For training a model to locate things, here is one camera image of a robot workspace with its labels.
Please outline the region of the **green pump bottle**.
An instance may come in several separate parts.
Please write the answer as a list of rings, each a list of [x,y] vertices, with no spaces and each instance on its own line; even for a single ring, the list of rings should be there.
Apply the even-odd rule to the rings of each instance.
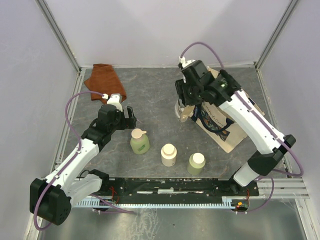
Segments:
[[[150,149],[150,142],[147,132],[140,128],[135,128],[131,132],[130,146],[137,155],[146,153]]]

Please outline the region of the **clear amber liquid bottle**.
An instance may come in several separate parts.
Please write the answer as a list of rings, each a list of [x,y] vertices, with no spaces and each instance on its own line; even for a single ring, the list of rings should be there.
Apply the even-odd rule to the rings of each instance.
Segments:
[[[180,99],[178,99],[174,105],[174,112],[175,112],[175,115],[176,117],[178,118],[178,120],[181,122],[181,123],[184,123],[187,121],[188,117],[190,115],[192,115],[192,112],[194,110],[195,106],[194,105],[187,105],[187,106],[184,106]]]

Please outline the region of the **beige canvas tote bag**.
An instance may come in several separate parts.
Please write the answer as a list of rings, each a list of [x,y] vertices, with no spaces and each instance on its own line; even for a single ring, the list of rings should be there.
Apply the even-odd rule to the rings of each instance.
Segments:
[[[189,116],[226,153],[230,153],[247,137],[244,130],[226,113],[207,102],[196,105]]]

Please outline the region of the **cream bottle with cap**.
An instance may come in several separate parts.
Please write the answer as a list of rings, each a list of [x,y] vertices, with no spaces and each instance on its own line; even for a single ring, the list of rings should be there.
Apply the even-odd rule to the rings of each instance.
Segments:
[[[177,149],[171,144],[167,143],[161,148],[161,162],[166,167],[172,167],[176,163]]]

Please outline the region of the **green bottle with white cap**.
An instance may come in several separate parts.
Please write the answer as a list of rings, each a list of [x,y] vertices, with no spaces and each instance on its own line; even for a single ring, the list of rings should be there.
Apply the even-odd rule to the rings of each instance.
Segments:
[[[202,153],[193,153],[188,160],[187,171],[193,175],[197,176],[201,173],[202,169],[206,164],[205,156]]]

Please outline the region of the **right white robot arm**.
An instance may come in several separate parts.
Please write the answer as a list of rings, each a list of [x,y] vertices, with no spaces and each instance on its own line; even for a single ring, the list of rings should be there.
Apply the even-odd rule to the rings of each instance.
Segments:
[[[240,126],[256,146],[254,155],[238,169],[229,182],[229,191],[236,196],[260,176],[267,176],[288,152],[296,139],[273,127],[246,96],[241,85],[224,69],[217,76],[201,60],[179,58],[183,78],[175,82],[178,100],[177,118],[184,122],[195,106],[214,105]]]

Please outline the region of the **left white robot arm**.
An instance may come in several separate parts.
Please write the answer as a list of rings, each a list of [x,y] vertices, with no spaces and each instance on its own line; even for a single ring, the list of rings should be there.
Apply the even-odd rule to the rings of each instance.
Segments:
[[[87,196],[110,191],[109,175],[91,170],[86,177],[76,181],[84,167],[111,141],[115,131],[134,129],[137,119],[133,108],[127,106],[125,116],[113,104],[102,105],[89,127],[80,137],[71,154],[44,179],[36,178],[30,184],[29,210],[33,221],[40,217],[51,224],[61,225],[72,208]]]

